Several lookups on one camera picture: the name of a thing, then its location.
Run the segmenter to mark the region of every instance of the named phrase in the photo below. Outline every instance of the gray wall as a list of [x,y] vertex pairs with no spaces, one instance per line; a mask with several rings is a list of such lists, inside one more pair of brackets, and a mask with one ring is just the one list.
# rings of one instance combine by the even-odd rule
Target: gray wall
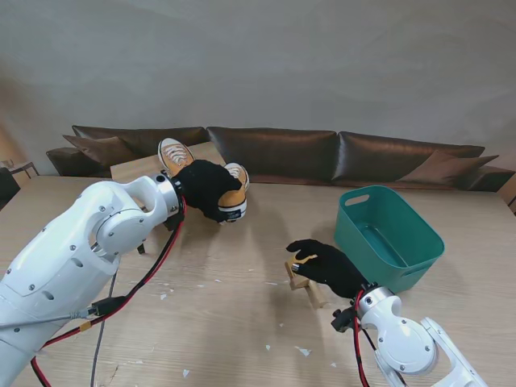
[[74,123],[484,144],[516,168],[514,0],[4,0],[0,125],[43,173]]

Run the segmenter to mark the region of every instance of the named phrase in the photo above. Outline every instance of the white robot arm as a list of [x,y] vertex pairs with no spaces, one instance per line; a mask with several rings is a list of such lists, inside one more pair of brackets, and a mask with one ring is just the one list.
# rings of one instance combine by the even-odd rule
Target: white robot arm
[[91,305],[120,256],[177,214],[177,192],[162,173],[128,184],[98,182],[18,254],[0,282],[0,387],[11,385],[69,320],[39,322]]
[[398,372],[424,375],[432,371],[441,347],[451,362],[451,371],[435,387],[487,387],[464,358],[444,329],[430,318],[421,324],[401,317],[402,301],[385,287],[370,289],[359,300],[358,319],[362,328],[378,330],[375,357],[391,387],[405,383]]

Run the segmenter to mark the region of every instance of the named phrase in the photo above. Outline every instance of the chair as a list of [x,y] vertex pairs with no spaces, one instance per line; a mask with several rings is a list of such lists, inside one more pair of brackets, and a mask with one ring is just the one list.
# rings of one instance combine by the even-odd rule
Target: chair
[[0,210],[18,193],[19,185],[9,169],[0,168]]

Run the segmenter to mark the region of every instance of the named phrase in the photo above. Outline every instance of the red cable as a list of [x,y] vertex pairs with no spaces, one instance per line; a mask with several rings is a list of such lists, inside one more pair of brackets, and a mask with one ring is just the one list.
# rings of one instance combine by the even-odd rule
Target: red cable
[[[356,300],[355,300],[355,305],[354,305],[356,313],[358,313],[359,301],[360,301],[360,298],[362,297],[362,294],[364,294],[363,290],[358,292],[358,294],[356,295]],[[355,330],[353,332],[353,336],[354,336],[353,339],[355,340],[356,355],[360,359],[360,361],[358,362],[358,373],[360,375],[360,381],[362,382],[362,385],[364,387],[368,387],[369,383],[368,383],[367,379],[365,378],[364,367],[362,366],[362,356],[360,355],[360,342],[358,339],[359,328],[358,328],[358,316],[357,315],[355,315],[354,320],[355,320]]]
[[[153,277],[154,275],[156,274],[156,272],[160,269],[160,267],[163,265],[163,263],[167,260],[168,256],[169,256],[169,253],[170,253],[170,250],[172,250],[172,247],[173,245],[176,243],[176,240],[177,240],[177,236],[179,235],[180,231],[181,231],[181,226],[182,226],[183,222],[179,223],[179,226],[177,227],[177,233],[176,233],[176,236],[174,237],[172,243],[170,244],[169,248],[167,249],[167,251],[165,252],[164,254],[164,258],[163,260],[158,264],[158,266],[156,267],[156,269],[151,273],[151,275],[148,277],[148,279],[144,282],[145,284],[147,284]],[[101,316],[101,317],[97,317],[95,318],[94,320],[91,321],[91,326],[93,327],[94,325],[97,325],[98,323],[101,323],[102,321],[108,319],[109,317],[111,317],[112,315],[118,313],[125,305],[127,305],[127,303],[134,297],[134,294],[130,297],[128,297],[124,303],[115,311],[109,313],[109,314],[106,314],[104,316]],[[68,331],[66,333],[64,333],[63,335],[61,336],[57,336],[53,339],[50,339],[47,343],[45,343],[45,345],[43,346],[43,348],[45,347],[48,347],[49,345],[51,344],[54,344],[54,343],[58,343],[60,342],[61,340],[64,340],[64,339],[67,339],[68,337],[71,337],[71,336],[74,336],[76,335],[77,333],[80,333],[81,332],[81,329],[79,327],[77,328],[74,328],[72,329],[71,331]]]
[[[183,198],[183,215],[184,216],[186,215],[186,201],[185,201],[184,198]],[[147,280],[144,282],[144,285],[147,284],[154,277],[154,275],[157,273],[157,271],[160,269],[160,267],[163,265],[163,263],[169,257],[169,253],[172,250],[173,245],[176,243],[177,236],[179,235],[179,233],[181,231],[182,225],[183,225],[183,222],[180,222],[179,225],[177,226],[177,233],[174,236],[173,241],[169,245],[169,248],[167,248],[167,250],[166,250],[166,252],[165,252],[165,254],[163,256],[163,260],[161,260],[161,262],[156,266],[154,271],[149,275]],[[117,310],[113,311],[112,313],[106,314],[105,316],[101,316],[101,317],[98,317],[98,318],[92,320],[91,321],[91,326],[97,325],[98,323],[101,323],[102,321],[107,320],[109,317],[111,317],[114,314],[118,313],[134,297],[134,295],[135,295],[135,293],[133,293],[130,297],[128,297],[125,300],[125,302]],[[63,335],[57,336],[54,339],[50,339],[49,341],[47,341],[47,343],[45,343],[45,345],[42,348],[45,348],[45,347],[47,347],[47,346],[49,346],[51,344],[60,342],[61,340],[67,339],[68,337],[74,336],[74,335],[76,335],[77,333],[80,333],[80,332],[81,332],[80,327],[74,328],[71,331],[68,331],[68,332],[64,333]],[[38,365],[38,363],[37,363],[37,361],[35,359],[35,356],[31,360],[31,366],[34,369],[34,373],[36,374],[36,376],[40,379],[40,382],[45,387],[51,387],[50,382],[47,380],[47,378],[43,374],[43,371],[41,371],[41,368],[39,367],[39,365]]]
[[50,386],[50,382],[48,381],[48,379],[43,374],[43,371],[41,371],[41,368],[39,367],[38,362],[35,360],[35,356],[31,360],[31,366],[32,366],[32,369],[34,370],[35,375],[40,380],[41,384],[44,387],[51,387]]

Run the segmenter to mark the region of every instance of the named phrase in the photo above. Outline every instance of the white paper scrap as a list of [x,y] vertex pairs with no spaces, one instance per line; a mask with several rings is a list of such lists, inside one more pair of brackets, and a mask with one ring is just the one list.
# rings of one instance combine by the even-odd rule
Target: white paper scrap
[[305,357],[307,357],[312,352],[311,349],[305,349],[305,348],[301,348],[301,347],[298,347],[298,346],[296,346],[296,348],[300,351],[300,353],[305,355]]

